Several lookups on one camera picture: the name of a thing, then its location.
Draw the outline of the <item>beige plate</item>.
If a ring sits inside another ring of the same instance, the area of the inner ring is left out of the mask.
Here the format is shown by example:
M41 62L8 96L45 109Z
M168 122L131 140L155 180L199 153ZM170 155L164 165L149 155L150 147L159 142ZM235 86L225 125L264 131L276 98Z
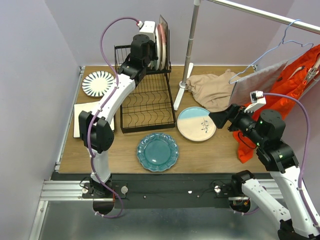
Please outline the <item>beige plate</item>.
M217 127L209 114L207 109L198 106L184 109L177 118L177 128L181 135L193 142L210 139Z

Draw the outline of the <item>white blue striped plate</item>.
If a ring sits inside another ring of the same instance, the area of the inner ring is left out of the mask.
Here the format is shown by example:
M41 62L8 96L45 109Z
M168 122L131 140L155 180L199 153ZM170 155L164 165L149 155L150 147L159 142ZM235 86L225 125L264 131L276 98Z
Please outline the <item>white blue striped plate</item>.
M116 82L115 77L104 70L99 70L87 75L81 84L83 92L93 98L101 98Z

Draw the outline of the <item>teal scalloped plate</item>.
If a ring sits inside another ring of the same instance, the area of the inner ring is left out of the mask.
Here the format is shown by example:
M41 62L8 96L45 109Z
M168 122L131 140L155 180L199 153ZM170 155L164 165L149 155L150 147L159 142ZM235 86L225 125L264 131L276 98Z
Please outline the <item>teal scalloped plate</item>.
M136 156L144 169L164 172L177 163L179 147L170 135L151 133L139 142Z

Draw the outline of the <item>large white black-rimmed plate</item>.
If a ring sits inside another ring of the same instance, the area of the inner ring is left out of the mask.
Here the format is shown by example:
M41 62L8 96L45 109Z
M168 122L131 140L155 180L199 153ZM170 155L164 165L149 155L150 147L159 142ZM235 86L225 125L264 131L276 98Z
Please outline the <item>large white black-rimmed plate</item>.
M111 130L115 131L115 118L112 119L110 123ZM80 127L79 127L79 120L74 119L74 127L73 127L73 137L80 138Z

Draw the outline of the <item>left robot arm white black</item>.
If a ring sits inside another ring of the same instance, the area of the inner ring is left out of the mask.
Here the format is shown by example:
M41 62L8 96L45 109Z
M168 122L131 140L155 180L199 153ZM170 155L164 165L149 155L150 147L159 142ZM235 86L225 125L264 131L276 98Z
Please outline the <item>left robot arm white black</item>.
M93 182L93 191L101 198L107 197L111 185L108 150L115 139L110 123L126 97L146 76L147 68L158 58L154 33L139 33L132 39L129 55L118 68L115 83L89 112L79 114L79 133L87 148Z

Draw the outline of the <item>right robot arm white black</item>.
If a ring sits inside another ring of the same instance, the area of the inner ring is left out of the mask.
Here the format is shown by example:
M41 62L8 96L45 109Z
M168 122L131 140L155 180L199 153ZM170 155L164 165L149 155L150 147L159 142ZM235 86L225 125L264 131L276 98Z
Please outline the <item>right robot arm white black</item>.
M299 180L302 169L293 149L282 140L286 124L281 114L265 109L253 120L242 106L232 104L224 111L211 112L209 117L218 129L230 122L230 132L240 131L256 145L256 155L275 180L286 205L275 200L248 170L232 175L230 191L248 197L273 220L279 239L318 240L316 221L320 216L308 193L300 193L305 190L304 182Z

